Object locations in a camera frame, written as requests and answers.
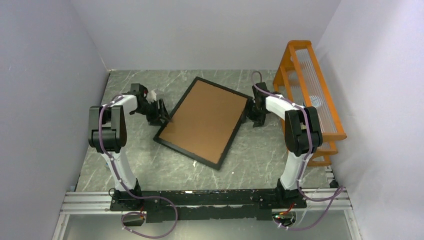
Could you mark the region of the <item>aluminium table rail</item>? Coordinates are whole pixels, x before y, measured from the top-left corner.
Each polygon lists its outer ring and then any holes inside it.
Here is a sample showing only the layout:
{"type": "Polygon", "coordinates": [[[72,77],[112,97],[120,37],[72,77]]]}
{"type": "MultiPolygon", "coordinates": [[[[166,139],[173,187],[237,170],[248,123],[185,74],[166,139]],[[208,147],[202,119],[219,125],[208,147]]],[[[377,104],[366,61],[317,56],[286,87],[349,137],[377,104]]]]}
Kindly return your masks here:
{"type": "Polygon", "coordinates": [[[362,235],[346,190],[337,197],[332,169],[328,188],[306,188],[306,208],[287,209],[270,220],[254,218],[148,223],[143,211],[110,210],[111,191],[67,192],[55,240],[360,240],[362,235]]]}

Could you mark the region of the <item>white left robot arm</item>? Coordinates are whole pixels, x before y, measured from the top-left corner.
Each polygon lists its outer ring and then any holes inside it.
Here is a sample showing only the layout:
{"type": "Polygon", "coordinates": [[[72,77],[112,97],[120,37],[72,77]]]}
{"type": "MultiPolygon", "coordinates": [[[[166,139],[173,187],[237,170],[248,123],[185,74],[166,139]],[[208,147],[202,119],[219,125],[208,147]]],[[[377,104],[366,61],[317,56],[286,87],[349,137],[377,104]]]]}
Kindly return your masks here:
{"type": "Polygon", "coordinates": [[[164,100],[140,83],[131,84],[128,92],[117,94],[103,105],[90,107],[88,116],[88,144],[106,160],[114,179],[115,194],[126,193],[123,203],[130,210],[139,209],[143,203],[141,187],[125,149],[126,118],[134,114],[145,116],[150,126],[161,126],[171,120],[164,100]]]}

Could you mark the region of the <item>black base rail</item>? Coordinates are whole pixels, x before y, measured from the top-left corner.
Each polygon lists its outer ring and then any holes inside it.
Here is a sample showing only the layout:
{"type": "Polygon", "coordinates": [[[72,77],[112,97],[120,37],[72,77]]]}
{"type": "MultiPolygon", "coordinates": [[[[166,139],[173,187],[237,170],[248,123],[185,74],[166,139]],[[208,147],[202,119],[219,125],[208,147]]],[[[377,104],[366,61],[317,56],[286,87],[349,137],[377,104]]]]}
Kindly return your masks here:
{"type": "Polygon", "coordinates": [[[305,209],[301,195],[287,198],[277,188],[227,190],[163,190],[135,192],[136,199],[116,190],[111,194],[112,212],[144,212],[147,223],[189,220],[256,219],[267,221],[288,209],[305,209]]]}

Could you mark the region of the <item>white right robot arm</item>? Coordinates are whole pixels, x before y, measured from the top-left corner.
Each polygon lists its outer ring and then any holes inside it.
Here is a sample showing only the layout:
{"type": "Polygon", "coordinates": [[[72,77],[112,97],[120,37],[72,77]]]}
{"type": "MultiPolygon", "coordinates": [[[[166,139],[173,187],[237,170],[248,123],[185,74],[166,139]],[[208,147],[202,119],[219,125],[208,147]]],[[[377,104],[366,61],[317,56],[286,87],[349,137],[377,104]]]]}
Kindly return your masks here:
{"type": "Polygon", "coordinates": [[[305,166],[323,143],[318,112],[313,106],[300,106],[281,94],[269,92],[264,82],[253,84],[252,92],[246,116],[254,128],[263,126],[269,113],[283,120],[288,155],[274,196],[276,204],[286,208],[300,195],[305,166]]]}

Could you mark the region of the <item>orange wooden shelf rack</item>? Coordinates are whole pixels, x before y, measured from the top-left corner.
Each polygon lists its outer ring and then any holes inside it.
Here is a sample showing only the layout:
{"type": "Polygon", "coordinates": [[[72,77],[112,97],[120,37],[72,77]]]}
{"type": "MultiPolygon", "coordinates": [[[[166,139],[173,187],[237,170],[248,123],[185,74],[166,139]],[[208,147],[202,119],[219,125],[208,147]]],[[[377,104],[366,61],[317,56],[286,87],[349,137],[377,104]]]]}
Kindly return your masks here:
{"type": "Polygon", "coordinates": [[[315,107],[323,144],[312,155],[309,167],[329,167],[338,153],[337,141],[347,138],[319,61],[309,40],[290,40],[273,80],[273,89],[298,105],[315,107]]]}

